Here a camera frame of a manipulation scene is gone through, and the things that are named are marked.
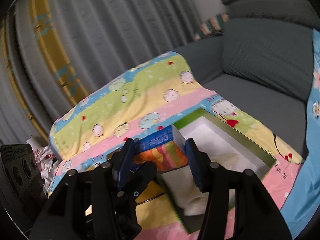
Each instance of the cartoon blanket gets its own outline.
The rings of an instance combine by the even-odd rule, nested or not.
[[[263,184],[277,206],[282,207],[303,161],[290,146],[259,121],[242,112],[214,91],[198,84],[185,59],[167,52],[128,70],[82,100],[57,120],[50,143],[63,162],[51,185],[51,192],[69,169],[93,169],[119,149],[127,138],[142,139],[175,123],[197,108],[203,108],[238,130],[273,155],[277,162]],[[157,152],[164,160],[165,151]],[[182,162],[175,162],[173,168]],[[177,220],[162,194],[137,207],[138,222],[146,235],[159,239],[193,239]],[[232,236],[234,210],[229,212],[226,237]]]

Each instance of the crumpled paper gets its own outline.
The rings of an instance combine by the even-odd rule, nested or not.
[[[50,185],[60,162],[55,157],[50,146],[36,149],[34,156],[41,173],[41,178],[44,180],[44,188],[49,192]]]

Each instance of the black speaker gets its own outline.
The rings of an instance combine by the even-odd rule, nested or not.
[[[31,146],[1,146],[0,166],[0,201],[14,223],[28,235],[48,199]]]

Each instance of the open box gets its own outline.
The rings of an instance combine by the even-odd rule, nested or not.
[[[236,156],[236,161],[225,166],[227,169],[239,172],[251,169],[262,180],[276,162],[276,159],[259,145],[203,108],[195,110],[173,125],[185,139],[193,138],[198,149],[207,153],[212,161],[219,162],[223,159],[222,155]],[[183,185],[188,180],[186,174],[182,175],[181,172],[177,169],[159,174],[157,178],[166,190],[182,225],[188,233],[192,233],[201,228],[204,215],[185,216],[184,210],[178,207],[177,196],[172,191],[177,191],[179,184]]]

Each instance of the towel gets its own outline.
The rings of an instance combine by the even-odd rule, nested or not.
[[[238,154],[227,153],[211,158],[228,170],[232,170],[239,160]],[[197,188],[189,166],[161,175],[165,184],[169,187],[176,205],[183,209],[185,216],[204,214],[209,193],[202,193]],[[235,191],[229,191],[229,208],[235,204]]]

